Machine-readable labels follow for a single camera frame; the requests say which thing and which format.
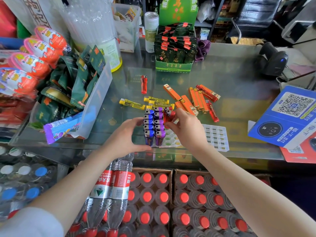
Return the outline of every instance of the bottle label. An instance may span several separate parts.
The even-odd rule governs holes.
[[[107,199],[110,197],[111,193],[111,183],[113,179],[113,171],[105,170],[100,175],[98,181],[94,185],[90,197],[91,198],[100,198]]]
[[[132,173],[128,171],[115,171],[113,177],[114,184],[111,190],[111,199],[127,200],[131,176]]]

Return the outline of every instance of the clear plastic box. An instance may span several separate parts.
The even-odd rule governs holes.
[[[68,134],[70,134],[74,138],[81,136],[83,139],[87,139],[89,137],[105,95],[112,82],[111,66],[108,58],[106,58],[105,63],[105,68],[103,69],[99,80],[95,85],[89,97],[89,100],[83,110],[83,115],[78,130],[72,130],[68,132]]]
[[[113,4],[114,12],[119,12],[125,16],[131,5]],[[123,52],[134,52],[135,46],[139,39],[139,17],[141,9],[138,6],[132,6],[136,11],[136,16],[132,22],[123,22],[114,20],[119,47]]]

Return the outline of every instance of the qr code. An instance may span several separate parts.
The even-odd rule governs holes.
[[[285,92],[272,110],[285,115],[299,117],[314,101],[314,98]]]
[[[303,149],[300,146],[296,146],[293,149],[288,149],[289,153],[294,153],[294,154],[304,154]]]

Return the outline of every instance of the drink can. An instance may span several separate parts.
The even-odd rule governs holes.
[[[159,26],[159,15],[156,12],[146,12],[145,18],[145,47],[149,53],[154,52],[154,42]]]

